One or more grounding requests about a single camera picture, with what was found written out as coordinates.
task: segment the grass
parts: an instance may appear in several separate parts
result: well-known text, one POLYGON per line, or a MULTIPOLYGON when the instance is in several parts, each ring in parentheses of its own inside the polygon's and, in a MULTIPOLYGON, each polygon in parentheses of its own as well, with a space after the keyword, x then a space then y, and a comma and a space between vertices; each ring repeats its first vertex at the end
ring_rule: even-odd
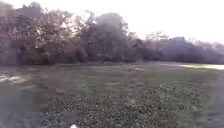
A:
POLYGON ((20 115, 11 125, 47 128, 204 127, 218 72, 160 63, 1 69, 1 109, 20 115))

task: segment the ground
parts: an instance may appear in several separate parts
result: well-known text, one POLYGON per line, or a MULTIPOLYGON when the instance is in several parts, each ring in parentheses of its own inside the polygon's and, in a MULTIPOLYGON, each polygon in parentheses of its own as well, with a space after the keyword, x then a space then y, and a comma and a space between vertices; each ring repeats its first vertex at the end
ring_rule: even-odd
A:
POLYGON ((222 127, 224 71, 208 67, 0 67, 0 127, 222 127))

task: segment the hazy sky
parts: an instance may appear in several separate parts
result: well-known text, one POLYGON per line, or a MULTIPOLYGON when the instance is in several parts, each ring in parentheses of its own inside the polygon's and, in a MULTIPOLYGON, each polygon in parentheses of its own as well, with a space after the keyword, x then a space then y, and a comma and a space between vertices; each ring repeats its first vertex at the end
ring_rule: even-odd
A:
POLYGON ((32 1, 51 9, 98 14, 117 12, 139 34, 163 31, 170 36, 195 37, 224 43, 223 0, 5 0, 20 7, 32 1))

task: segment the foliage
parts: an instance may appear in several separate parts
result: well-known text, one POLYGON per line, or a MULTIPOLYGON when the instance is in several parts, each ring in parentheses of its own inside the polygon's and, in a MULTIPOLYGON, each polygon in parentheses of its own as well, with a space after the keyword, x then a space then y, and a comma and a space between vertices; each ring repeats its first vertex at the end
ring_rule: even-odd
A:
POLYGON ((14 9, 0 3, 0 63, 177 61, 224 63, 218 43, 169 38, 162 32, 140 39, 117 13, 89 17, 43 9, 38 3, 14 9))

